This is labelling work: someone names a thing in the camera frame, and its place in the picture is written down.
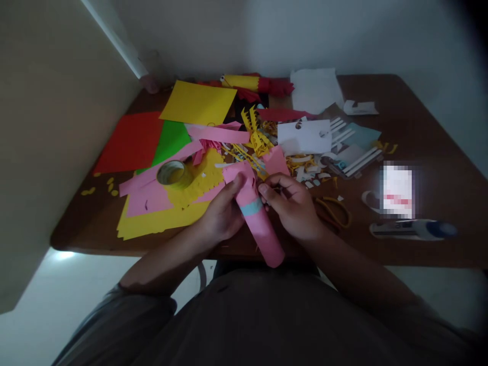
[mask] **left hand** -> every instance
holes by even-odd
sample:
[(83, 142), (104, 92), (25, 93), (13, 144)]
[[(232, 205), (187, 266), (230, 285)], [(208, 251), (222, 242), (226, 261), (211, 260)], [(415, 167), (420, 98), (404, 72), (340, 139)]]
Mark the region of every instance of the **left hand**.
[(234, 200), (243, 185), (244, 178), (238, 174), (234, 181), (226, 184), (216, 195), (197, 222), (201, 232), (207, 235), (214, 245), (233, 237), (244, 224), (244, 217)]

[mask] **right hand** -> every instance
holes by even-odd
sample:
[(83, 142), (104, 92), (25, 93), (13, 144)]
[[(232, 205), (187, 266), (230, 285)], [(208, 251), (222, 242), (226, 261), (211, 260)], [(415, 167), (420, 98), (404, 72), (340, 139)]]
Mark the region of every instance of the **right hand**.
[[(282, 188), (281, 195), (273, 190), (275, 187)], [(317, 240), (327, 230), (315, 212), (312, 196), (292, 177), (283, 173), (270, 175), (258, 190), (278, 213), (286, 231), (298, 241)]]

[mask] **green paper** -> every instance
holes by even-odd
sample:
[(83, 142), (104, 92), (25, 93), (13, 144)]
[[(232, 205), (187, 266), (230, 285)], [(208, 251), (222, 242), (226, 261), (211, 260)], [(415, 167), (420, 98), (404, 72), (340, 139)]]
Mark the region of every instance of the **green paper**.
[[(191, 141), (185, 124), (165, 120), (151, 166), (158, 165), (167, 158), (172, 157), (180, 151), (183, 146), (189, 144)], [(145, 170), (147, 169), (139, 169), (137, 170), (137, 174), (140, 174)]]

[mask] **blue cap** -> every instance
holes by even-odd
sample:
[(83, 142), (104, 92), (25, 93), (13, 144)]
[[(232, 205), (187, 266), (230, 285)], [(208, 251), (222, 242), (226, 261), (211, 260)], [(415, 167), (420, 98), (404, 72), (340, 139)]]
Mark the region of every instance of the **blue cap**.
[(430, 234), (438, 238), (452, 237), (458, 234), (454, 225), (444, 221), (430, 221), (425, 226)]

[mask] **scissors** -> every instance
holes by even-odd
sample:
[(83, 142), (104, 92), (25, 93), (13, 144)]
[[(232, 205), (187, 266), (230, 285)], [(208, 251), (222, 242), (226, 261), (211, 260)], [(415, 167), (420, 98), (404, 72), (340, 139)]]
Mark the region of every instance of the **scissors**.
[[(319, 205), (321, 205), (327, 211), (327, 213), (330, 215), (330, 217), (332, 217), (332, 219), (328, 218), (327, 216), (321, 215), (318, 212), (317, 214), (319, 215), (319, 217), (321, 219), (323, 219), (324, 221), (333, 225), (337, 229), (337, 231), (340, 231), (341, 229), (347, 229), (348, 227), (351, 226), (352, 214), (349, 210), (347, 210), (345, 204), (343, 204), (341, 201), (338, 201), (332, 197), (321, 197), (321, 198), (316, 197), (315, 202), (317, 202)], [(331, 208), (329, 207), (329, 205), (327, 203), (329, 203), (329, 204), (332, 203), (335, 206), (339, 206), (339, 208), (342, 209), (342, 211), (344, 211), (344, 213), (346, 214), (346, 222), (345, 223), (341, 222), (337, 218), (337, 216), (334, 214), (334, 212), (331, 210)]]

